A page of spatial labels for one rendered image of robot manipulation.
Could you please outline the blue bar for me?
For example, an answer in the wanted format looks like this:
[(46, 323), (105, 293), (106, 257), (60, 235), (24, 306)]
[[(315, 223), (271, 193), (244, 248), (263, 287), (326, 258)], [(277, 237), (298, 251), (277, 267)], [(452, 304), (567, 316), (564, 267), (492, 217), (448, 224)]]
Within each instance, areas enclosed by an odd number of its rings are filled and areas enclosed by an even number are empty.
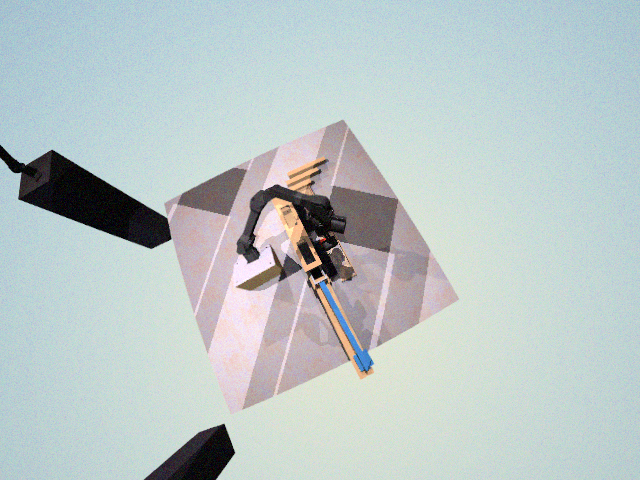
[(338, 306), (337, 306), (337, 304), (336, 304), (336, 302), (335, 302), (335, 300), (334, 300), (333, 296), (332, 296), (332, 295), (331, 295), (331, 293), (329, 292), (329, 290), (328, 290), (328, 288), (327, 288), (327, 286), (326, 286), (326, 284), (325, 284), (325, 282), (324, 282), (325, 280), (328, 280), (328, 278), (326, 277), (326, 275), (325, 275), (325, 273), (324, 273), (324, 271), (323, 271), (323, 269), (321, 268), (321, 266), (320, 266), (320, 265), (319, 265), (319, 267), (320, 267), (320, 269), (321, 269), (321, 271), (322, 271), (322, 273), (323, 273), (323, 275), (324, 275), (324, 277), (325, 277), (325, 278), (324, 278), (324, 279), (322, 279), (321, 281), (319, 281), (319, 282), (317, 282), (317, 283), (316, 283), (316, 282), (314, 281), (314, 279), (313, 279), (313, 277), (312, 277), (311, 273), (310, 273), (310, 270), (308, 271), (308, 273), (309, 273), (309, 275), (310, 275), (310, 277), (311, 277), (312, 281), (314, 282), (314, 285), (315, 285), (315, 286), (317, 286), (318, 284), (320, 284), (320, 286), (321, 286), (321, 288), (322, 288), (323, 292), (325, 293), (325, 295), (326, 295), (326, 297), (327, 297), (328, 301), (330, 302), (330, 304), (331, 304), (331, 306), (332, 306), (332, 308), (333, 308), (333, 310), (334, 310), (335, 314), (337, 315), (337, 317), (338, 317), (338, 319), (339, 319), (339, 321), (340, 321), (340, 324), (341, 324), (342, 328), (344, 329), (344, 331), (345, 331), (345, 333), (346, 333), (347, 337), (349, 338), (349, 340), (351, 341), (352, 345), (354, 346), (354, 350), (355, 350), (355, 352), (356, 352), (357, 354), (352, 355), (352, 356), (353, 356), (354, 360), (356, 361), (357, 365), (360, 367), (360, 371), (362, 371), (362, 370), (366, 370), (366, 371), (367, 371), (367, 370), (371, 369), (371, 366), (372, 366), (372, 365), (374, 365), (375, 363), (372, 361), (372, 359), (371, 359), (371, 357), (369, 356), (368, 351), (367, 351), (366, 349), (365, 349), (364, 351), (361, 351), (361, 349), (360, 349), (359, 345), (357, 344), (357, 340), (355, 339), (355, 337), (353, 336), (353, 334), (352, 334), (352, 332), (351, 332), (350, 328), (349, 328), (349, 327), (348, 327), (348, 325), (346, 324), (346, 322), (345, 322), (345, 320), (344, 320), (344, 318), (343, 318), (343, 314), (342, 314), (342, 313), (341, 313), (341, 311), (339, 310), (339, 308), (338, 308)]

